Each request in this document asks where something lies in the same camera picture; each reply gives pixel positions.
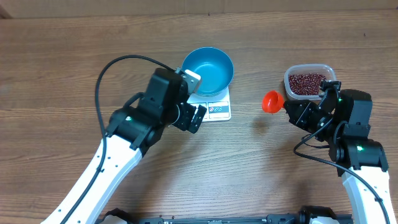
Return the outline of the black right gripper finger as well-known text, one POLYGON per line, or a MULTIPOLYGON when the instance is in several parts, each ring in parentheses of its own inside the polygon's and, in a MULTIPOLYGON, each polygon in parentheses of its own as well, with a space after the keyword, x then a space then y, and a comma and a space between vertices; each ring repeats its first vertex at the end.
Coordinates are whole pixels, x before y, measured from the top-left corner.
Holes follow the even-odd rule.
POLYGON ((299 119, 299 111, 297 109, 288 108, 286 109, 286 113, 289 117, 290 123, 296 123, 299 119))
POLYGON ((296 110, 302 103, 303 100, 287 100, 284 102, 283 106, 285 110, 296 110))

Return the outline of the orange measuring scoop blue handle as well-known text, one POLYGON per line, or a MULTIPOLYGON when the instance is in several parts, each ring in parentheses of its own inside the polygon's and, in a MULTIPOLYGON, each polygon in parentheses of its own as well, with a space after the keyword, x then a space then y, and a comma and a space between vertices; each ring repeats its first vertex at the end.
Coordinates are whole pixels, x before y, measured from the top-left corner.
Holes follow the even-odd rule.
POLYGON ((262 99, 261 106, 265 113, 277 113, 284 107, 284 98, 279 92, 271 90, 262 99))

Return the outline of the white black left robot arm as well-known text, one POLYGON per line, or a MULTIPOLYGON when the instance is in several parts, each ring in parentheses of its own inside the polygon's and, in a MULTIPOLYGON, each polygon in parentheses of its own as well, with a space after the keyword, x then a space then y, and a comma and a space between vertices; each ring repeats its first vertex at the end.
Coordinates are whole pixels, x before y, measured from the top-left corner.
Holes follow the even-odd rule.
POLYGON ((125 176, 175 126, 195 133, 206 108, 188 103, 201 76, 190 70, 157 68, 145 93, 116 110, 88 167, 44 223, 94 223, 125 176))

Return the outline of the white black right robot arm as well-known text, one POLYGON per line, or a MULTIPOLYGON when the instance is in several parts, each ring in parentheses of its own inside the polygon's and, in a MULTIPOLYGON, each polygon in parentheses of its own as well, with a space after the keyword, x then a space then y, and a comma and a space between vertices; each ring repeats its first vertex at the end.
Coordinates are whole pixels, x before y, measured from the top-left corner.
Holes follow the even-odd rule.
POLYGON ((359 90, 325 92, 321 102, 287 100, 289 121, 308 132, 301 140, 326 141, 330 160, 348 194, 355 223, 395 223, 389 165, 381 143, 370 139, 371 95, 359 90))

